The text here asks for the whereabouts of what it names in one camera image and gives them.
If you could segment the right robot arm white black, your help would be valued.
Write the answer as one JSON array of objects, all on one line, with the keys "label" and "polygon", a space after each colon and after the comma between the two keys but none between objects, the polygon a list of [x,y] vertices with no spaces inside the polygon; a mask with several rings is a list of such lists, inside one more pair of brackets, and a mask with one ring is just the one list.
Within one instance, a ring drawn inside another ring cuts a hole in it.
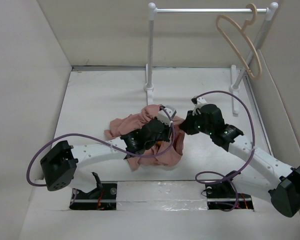
[{"label": "right robot arm white black", "polygon": [[291,218],[300,210],[300,166],[294,168],[255,147],[239,128],[225,123],[215,104],[200,104],[189,110],[179,128],[187,135],[208,135],[215,145],[265,177],[270,184],[266,199],[283,216]]}]

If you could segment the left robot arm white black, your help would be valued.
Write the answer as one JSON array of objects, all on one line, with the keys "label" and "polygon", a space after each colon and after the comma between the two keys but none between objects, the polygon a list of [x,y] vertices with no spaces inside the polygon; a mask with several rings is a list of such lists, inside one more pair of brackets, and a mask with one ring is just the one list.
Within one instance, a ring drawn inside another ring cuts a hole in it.
[{"label": "left robot arm white black", "polygon": [[85,176],[79,172],[80,168],[109,160],[144,158],[145,151],[157,142],[168,142],[172,131],[170,120],[155,118],[141,129],[109,141],[98,139],[96,144],[74,146],[66,140],[60,141],[40,160],[46,187],[53,192],[71,186],[85,192],[90,198],[97,198],[102,189],[95,182],[96,174]]}]

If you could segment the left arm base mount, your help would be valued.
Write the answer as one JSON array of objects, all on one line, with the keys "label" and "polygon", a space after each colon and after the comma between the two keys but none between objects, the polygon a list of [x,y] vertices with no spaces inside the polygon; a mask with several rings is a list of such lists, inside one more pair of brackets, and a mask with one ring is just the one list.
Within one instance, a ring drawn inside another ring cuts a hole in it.
[{"label": "left arm base mount", "polygon": [[117,209],[118,183],[101,181],[98,174],[92,172],[95,188],[85,193],[75,189],[72,192],[69,208],[78,211],[115,211]]}]

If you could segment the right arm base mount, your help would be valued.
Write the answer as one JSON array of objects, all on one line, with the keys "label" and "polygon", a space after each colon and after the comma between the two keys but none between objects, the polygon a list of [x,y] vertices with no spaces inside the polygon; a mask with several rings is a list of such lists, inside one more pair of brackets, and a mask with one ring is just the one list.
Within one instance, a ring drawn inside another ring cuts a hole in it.
[{"label": "right arm base mount", "polygon": [[228,181],[206,185],[201,195],[207,199],[208,210],[229,212],[233,206],[234,210],[254,209],[252,197],[240,192],[236,197],[235,190]]}]

